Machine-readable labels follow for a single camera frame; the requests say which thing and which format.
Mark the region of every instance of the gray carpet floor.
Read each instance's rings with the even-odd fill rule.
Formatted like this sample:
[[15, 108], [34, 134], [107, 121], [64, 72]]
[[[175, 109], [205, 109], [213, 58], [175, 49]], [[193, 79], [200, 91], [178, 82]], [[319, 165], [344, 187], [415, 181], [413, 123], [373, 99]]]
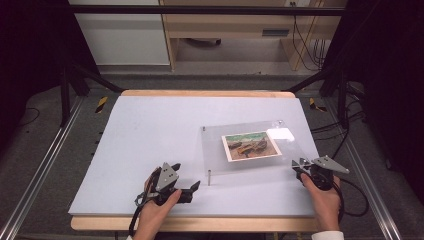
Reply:
[[[132, 89], [260, 89], [279, 90], [292, 86], [302, 80], [300, 76], [107, 76], [109, 80], [124, 88]], [[84, 97], [81, 111], [61, 147], [42, 188], [30, 208], [17, 239], [113, 239], [113, 232], [79, 232], [70, 227], [71, 216], [67, 213], [70, 203], [90, 165], [97, 142], [107, 124], [108, 116], [118, 94], [112, 93], [96, 84], [91, 84], [91, 93]], [[98, 101], [107, 96], [108, 101], [101, 113], [95, 113]], [[335, 122], [330, 111], [311, 109], [310, 97], [314, 97], [318, 106], [331, 109], [336, 105], [333, 97], [321, 99], [313, 90], [300, 92], [298, 97], [304, 107], [311, 129]], [[60, 124], [59, 89], [53, 88], [40, 93], [28, 102], [28, 108], [39, 110], [39, 116], [33, 122], [25, 124], [37, 116], [37, 111], [28, 109], [22, 123], [16, 130], [9, 147], [1, 155], [0, 172], [0, 225], [4, 225], [13, 213], [26, 186], [47, 152]], [[354, 102], [349, 114], [361, 111], [360, 104]], [[331, 156], [340, 144], [342, 136], [338, 128], [313, 134], [320, 155]], [[384, 200], [402, 239], [424, 239], [424, 207], [410, 190], [403, 175], [389, 171], [385, 158], [372, 131], [362, 118], [350, 124], [349, 139], [366, 165], [378, 192]], [[352, 169], [352, 158], [344, 145], [335, 158], [342, 165]], [[357, 173], [341, 176], [360, 185]], [[357, 213], [365, 203], [358, 192], [342, 185], [346, 210]], [[374, 209], [363, 217], [345, 215], [341, 228], [346, 239], [386, 239], [376, 220]], [[124, 239], [126, 232], [118, 235]], [[287, 234], [283, 239], [298, 239], [296, 234]], [[303, 239], [310, 239], [309, 233]]]

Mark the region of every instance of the person's right hand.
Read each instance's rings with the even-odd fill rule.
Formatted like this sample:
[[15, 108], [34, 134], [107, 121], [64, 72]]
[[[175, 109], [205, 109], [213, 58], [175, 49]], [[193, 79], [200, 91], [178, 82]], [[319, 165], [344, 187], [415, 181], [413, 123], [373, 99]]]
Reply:
[[[313, 200], [318, 230], [320, 232], [340, 231], [338, 222], [340, 198], [336, 190], [332, 188], [329, 191], [322, 191], [304, 173], [301, 174], [301, 178], [303, 185], [308, 189]], [[338, 177], [334, 176], [334, 182], [337, 186], [340, 186], [340, 179]]]

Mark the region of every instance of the wooden cabinet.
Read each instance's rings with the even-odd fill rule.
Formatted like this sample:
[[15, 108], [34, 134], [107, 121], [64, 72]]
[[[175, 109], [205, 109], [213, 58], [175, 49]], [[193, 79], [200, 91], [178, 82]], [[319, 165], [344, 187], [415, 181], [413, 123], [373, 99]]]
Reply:
[[[284, 7], [286, 0], [160, 0], [161, 5], [194, 6], [263, 6]], [[311, 0], [309, 7], [344, 6], [345, 1]], [[311, 39], [331, 39], [340, 17], [296, 17], [297, 29], [294, 34], [294, 16], [268, 15], [177, 15], [164, 14], [165, 36], [172, 69], [178, 53], [180, 38], [280, 38], [285, 54], [293, 70], [299, 68], [300, 55], [305, 54]]]

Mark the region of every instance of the white cabinet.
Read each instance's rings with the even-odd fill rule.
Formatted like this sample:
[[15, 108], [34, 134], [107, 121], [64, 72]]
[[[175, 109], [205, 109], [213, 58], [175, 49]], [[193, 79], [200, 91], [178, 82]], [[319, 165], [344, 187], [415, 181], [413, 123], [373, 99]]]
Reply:
[[[157, 0], [69, 0], [71, 5], [158, 5]], [[76, 14], [97, 65], [169, 65], [159, 14]]]

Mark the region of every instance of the white board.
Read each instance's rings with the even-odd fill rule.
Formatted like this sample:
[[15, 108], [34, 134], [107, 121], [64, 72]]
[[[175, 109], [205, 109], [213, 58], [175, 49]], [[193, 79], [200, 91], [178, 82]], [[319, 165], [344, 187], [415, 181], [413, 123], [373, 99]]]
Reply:
[[132, 215], [144, 181], [163, 162], [181, 163], [177, 188], [201, 180], [192, 203], [173, 216], [312, 216], [291, 161], [212, 176], [204, 172], [202, 126], [284, 120], [309, 159], [318, 153], [298, 99], [121, 96], [72, 203], [72, 215]]

